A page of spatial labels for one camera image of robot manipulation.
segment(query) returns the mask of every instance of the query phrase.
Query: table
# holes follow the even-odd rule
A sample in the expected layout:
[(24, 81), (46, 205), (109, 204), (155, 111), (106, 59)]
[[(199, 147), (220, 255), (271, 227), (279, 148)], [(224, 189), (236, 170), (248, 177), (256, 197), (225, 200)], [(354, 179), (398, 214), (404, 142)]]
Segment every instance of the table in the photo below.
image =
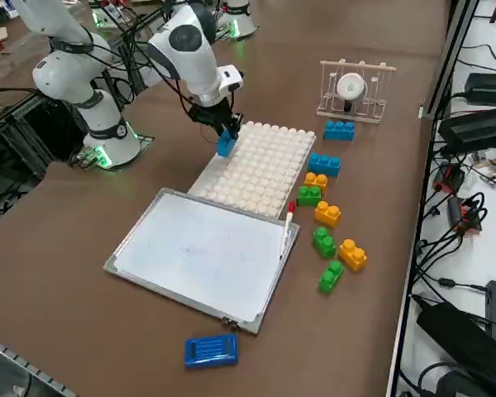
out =
[[(364, 272), (346, 271), (330, 297), (318, 294), (327, 262), (311, 247), (312, 211), (300, 208), (294, 221), (302, 231), (260, 335), (240, 333), (237, 366), (186, 372), (184, 340), (224, 332), (220, 323), (102, 268), (155, 193), (187, 191), (215, 150), (161, 85), (125, 111), (136, 132), (155, 137), (125, 174), (53, 164), (2, 218), (0, 343), (83, 396), (383, 394), (429, 137), (418, 105), (441, 50), (447, 3), (254, 2), (254, 37), (214, 47), (218, 64), (246, 74), (236, 109), (247, 120), (319, 136), (327, 120), (315, 115), (319, 60), (398, 68), (378, 126), (357, 125), (350, 145), (317, 139), (314, 147), (341, 157), (327, 197), (342, 210), (336, 240), (353, 237), (366, 249)], [(27, 224), (36, 228), (26, 232)]]

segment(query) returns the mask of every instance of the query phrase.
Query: blue lego block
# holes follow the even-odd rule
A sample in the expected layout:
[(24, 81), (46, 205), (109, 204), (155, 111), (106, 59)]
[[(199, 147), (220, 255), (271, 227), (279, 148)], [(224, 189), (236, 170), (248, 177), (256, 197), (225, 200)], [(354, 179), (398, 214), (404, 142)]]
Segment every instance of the blue lego block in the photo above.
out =
[(222, 157), (228, 157), (235, 144), (236, 140), (231, 139), (230, 132), (224, 130), (217, 142), (217, 154)]
[(185, 341), (185, 367), (234, 366), (238, 361), (237, 335), (194, 337)]
[(340, 172), (340, 159), (312, 153), (308, 159), (308, 172), (314, 174), (325, 174), (327, 176), (338, 176)]
[(352, 141), (355, 139), (355, 124), (353, 122), (327, 122), (323, 139)]

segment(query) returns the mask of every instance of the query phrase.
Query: blue whiteboard eraser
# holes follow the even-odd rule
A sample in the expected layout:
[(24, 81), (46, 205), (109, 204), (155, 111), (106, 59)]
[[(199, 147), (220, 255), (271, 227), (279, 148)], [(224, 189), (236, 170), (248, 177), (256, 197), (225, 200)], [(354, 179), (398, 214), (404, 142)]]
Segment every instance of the blue whiteboard eraser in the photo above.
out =
[(238, 354), (237, 335), (234, 333), (185, 341), (185, 367), (188, 369), (234, 366)]

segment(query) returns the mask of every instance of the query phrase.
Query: black power supply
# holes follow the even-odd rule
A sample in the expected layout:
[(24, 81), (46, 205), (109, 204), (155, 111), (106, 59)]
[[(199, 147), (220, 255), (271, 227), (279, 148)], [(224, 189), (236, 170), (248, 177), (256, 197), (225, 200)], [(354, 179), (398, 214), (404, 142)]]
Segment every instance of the black power supply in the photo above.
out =
[(417, 324), (490, 395), (496, 396), (496, 341), (449, 302), (430, 305), (413, 296), (422, 311)]

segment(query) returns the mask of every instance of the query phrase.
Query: white robotic arm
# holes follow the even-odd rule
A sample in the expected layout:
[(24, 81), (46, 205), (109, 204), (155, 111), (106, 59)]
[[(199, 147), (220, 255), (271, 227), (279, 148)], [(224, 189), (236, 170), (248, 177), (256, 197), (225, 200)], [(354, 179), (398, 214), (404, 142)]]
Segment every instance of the white robotic arm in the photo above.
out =
[(102, 62), (112, 60), (108, 43), (75, 21), (61, 0), (12, 2), (26, 26), (48, 36), (55, 49), (33, 69), (36, 87), (48, 97), (78, 109), (89, 128), (84, 144), (96, 148), (104, 157), (105, 167), (134, 159), (140, 152), (140, 142), (113, 97), (90, 85), (106, 69)]
[(215, 35), (213, 15), (201, 3), (185, 4), (149, 40), (148, 53), (165, 77), (186, 83), (194, 122), (236, 139), (242, 115), (231, 112), (227, 96), (243, 86), (242, 74), (233, 65), (217, 67)]

